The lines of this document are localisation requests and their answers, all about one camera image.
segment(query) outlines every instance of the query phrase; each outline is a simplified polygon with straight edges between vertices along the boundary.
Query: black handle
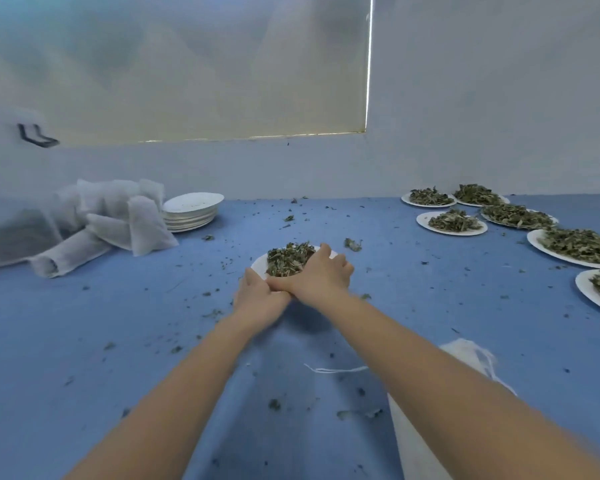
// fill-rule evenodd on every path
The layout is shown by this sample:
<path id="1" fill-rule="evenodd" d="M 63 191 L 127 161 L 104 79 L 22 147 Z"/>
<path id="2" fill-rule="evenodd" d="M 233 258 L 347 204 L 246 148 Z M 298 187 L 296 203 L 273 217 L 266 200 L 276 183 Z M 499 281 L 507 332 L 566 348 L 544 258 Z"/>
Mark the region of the black handle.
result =
<path id="1" fill-rule="evenodd" d="M 40 130 L 40 126 L 33 125 L 33 128 L 36 130 L 36 135 L 38 135 L 38 138 L 40 138 L 40 140 L 35 140 L 35 139 L 28 137 L 27 130 L 24 127 L 24 125 L 21 123 L 18 124 L 18 131 L 20 132 L 20 138 L 29 143 L 33 143 L 36 146 L 39 146 L 41 148 L 51 148 L 52 146 L 55 146 L 56 144 L 60 144 L 60 142 L 58 140 L 56 140 L 56 138 L 49 138 L 48 136 L 43 135 L 42 131 Z"/>

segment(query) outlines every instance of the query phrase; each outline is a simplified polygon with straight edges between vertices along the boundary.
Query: person's left hand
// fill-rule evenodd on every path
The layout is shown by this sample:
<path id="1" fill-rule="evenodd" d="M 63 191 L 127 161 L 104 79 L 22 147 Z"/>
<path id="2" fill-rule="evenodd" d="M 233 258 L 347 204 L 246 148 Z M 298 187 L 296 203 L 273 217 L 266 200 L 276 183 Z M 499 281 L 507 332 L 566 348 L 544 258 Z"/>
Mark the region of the person's left hand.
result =
<path id="1" fill-rule="evenodd" d="M 233 297 L 233 314 L 255 335 L 273 325 L 290 301 L 289 293 L 271 291 L 269 285 L 248 267 Z"/>

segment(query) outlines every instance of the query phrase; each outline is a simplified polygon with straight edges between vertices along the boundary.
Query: frosted window panel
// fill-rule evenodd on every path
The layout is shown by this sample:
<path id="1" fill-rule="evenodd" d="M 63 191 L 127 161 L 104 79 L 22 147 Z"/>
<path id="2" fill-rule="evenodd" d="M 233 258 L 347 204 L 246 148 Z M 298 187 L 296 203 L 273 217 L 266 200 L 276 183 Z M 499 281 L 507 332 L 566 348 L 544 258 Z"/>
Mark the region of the frosted window panel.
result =
<path id="1" fill-rule="evenodd" d="M 370 0 L 0 0 L 0 104 L 62 144 L 365 129 Z"/>

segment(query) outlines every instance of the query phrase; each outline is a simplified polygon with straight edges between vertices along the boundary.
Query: person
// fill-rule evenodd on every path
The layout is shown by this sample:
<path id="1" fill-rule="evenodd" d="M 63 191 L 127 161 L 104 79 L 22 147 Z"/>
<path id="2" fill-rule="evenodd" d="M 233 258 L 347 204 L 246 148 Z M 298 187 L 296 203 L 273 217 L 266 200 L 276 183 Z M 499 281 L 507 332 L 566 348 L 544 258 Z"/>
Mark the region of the person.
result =
<path id="1" fill-rule="evenodd" d="M 565 431 L 348 292 L 353 266 L 322 244 L 304 270 L 247 269 L 233 313 L 81 460 L 65 480 L 180 479 L 241 350 L 292 297 L 343 334 L 455 480 L 600 480 L 600 460 Z"/>

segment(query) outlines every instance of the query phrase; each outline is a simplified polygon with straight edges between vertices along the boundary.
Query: blue table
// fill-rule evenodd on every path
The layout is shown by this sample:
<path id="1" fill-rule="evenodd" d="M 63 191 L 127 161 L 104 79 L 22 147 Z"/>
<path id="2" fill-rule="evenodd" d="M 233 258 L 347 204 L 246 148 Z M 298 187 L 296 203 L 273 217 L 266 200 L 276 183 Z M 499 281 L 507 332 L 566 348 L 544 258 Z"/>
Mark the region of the blue table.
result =
<path id="1" fill-rule="evenodd" d="M 600 196 L 511 199 L 600 232 Z M 0 480 L 67 472 L 214 327 L 204 315 L 229 312 L 253 259 L 293 240 L 342 251 L 346 237 L 363 246 L 347 250 L 354 293 L 434 343 L 488 348 L 522 399 L 600 452 L 600 308 L 575 288 L 582 268 L 533 249 L 522 231 L 427 231 L 415 222 L 423 210 L 396 198 L 227 201 L 171 250 L 116 250 L 55 280 L 0 269 Z M 305 363 L 362 365 L 323 318 L 293 306 L 240 357 L 185 478 L 401 478 L 382 384 Z M 377 408 L 375 419 L 336 416 Z"/>

